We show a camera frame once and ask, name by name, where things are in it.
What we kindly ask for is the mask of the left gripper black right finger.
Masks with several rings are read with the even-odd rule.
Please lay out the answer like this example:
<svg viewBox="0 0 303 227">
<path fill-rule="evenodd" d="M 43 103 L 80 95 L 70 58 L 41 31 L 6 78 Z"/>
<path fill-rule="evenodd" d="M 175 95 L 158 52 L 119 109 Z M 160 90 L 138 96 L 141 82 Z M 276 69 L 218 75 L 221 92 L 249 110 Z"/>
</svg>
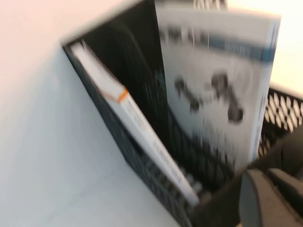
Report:
<svg viewBox="0 0 303 227">
<path fill-rule="evenodd" d="M 289 202 L 292 204 L 303 203 L 302 181 L 277 168 L 269 169 L 268 176 Z"/>
</svg>

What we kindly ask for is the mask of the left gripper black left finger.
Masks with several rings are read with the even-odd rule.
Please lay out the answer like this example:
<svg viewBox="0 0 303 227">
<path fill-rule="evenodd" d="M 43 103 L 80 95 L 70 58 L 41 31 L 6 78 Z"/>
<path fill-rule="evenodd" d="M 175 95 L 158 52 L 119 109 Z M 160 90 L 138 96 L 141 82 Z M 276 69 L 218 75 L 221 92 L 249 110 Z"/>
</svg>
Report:
<svg viewBox="0 0 303 227">
<path fill-rule="evenodd" d="M 239 215 L 244 227 L 294 227 L 295 216 L 275 186 L 261 171 L 242 176 Z"/>
</svg>

